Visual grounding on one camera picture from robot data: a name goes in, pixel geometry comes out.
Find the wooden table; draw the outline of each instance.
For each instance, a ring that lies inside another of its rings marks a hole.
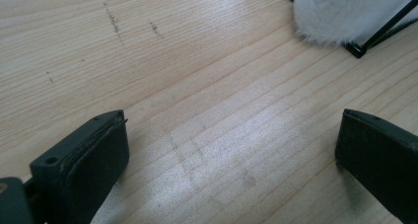
[[[0,0],[0,177],[125,110],[131,157],[94,223],[398,223],[334,148],[343,109],[418,132],[418,34],[356,59],[288,0]]]

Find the wood grain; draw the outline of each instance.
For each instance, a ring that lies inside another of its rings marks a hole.
[[[130,163],[94,223],[398,223],[333,151],[345,108],[418,132],[416,25],[359,60],[296,38],[288,0],[0,10],[0,177],[123,109]]]

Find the light wood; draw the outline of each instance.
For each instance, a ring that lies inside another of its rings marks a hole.
[[[288,0],[0,10],[0,177],[123,109],[130,163],[95,223],[398,223],[333,152],[345,108],[418,132],[416,25],[359,60],[296,38]]]

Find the white fluffy material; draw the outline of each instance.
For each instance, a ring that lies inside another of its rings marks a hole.
[[[364,42],[410,0],[295,0],[297,34],[315,44]],[[400,24],[418,18],[418,8]]]

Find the screw hole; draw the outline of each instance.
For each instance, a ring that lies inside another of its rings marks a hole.
[[[46,164],[51,165],[51,164],[56,163],[56,161],[58,161],[58,158],[56,158],[56,157],[51,157],[51,158],[46,159],[46,160],[45,160],[45,163],[46,163]]]

